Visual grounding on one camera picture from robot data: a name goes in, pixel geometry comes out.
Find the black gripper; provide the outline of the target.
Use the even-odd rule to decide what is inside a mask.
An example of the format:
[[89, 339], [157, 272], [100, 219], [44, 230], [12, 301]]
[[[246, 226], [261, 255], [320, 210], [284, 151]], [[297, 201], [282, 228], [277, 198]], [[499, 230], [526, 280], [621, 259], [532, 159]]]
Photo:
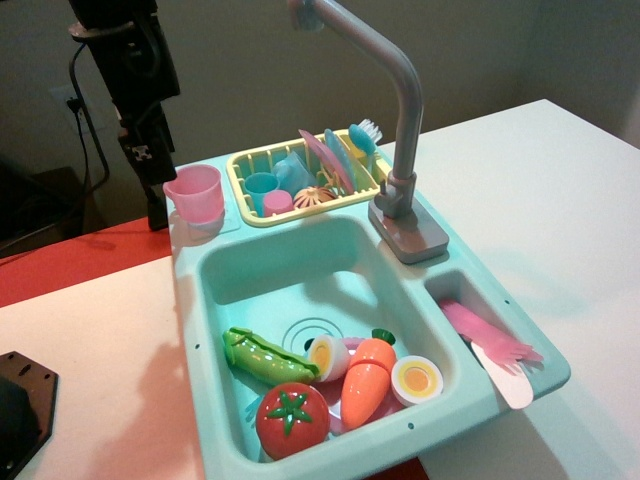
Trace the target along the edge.
[[119, 114], [120, 146], [143, 186], [177, 177], [175, 151], [161, 102], [180, 94], [175, 67], [157, 19], [87, 29], [76, 22], [71, 37], [85, 44]]

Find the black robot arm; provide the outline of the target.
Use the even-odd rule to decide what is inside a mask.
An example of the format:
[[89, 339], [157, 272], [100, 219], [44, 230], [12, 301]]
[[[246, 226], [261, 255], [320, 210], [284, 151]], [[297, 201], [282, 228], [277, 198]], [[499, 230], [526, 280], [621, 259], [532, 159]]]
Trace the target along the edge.
[[154, 1], [72, 1], [72, 38], [86, 45], [120, 123], [119, 143], [145, 186], [176, 178], [162, 102], [180, 86]]

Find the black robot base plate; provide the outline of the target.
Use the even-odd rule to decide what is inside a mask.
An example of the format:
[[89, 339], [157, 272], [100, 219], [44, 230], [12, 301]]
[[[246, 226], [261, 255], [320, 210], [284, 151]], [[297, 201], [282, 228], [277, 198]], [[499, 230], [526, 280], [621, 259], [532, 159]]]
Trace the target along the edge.
[[51, 437], [58, 380], [17, 351], [1, 355], [2, 479], [15, 479]]

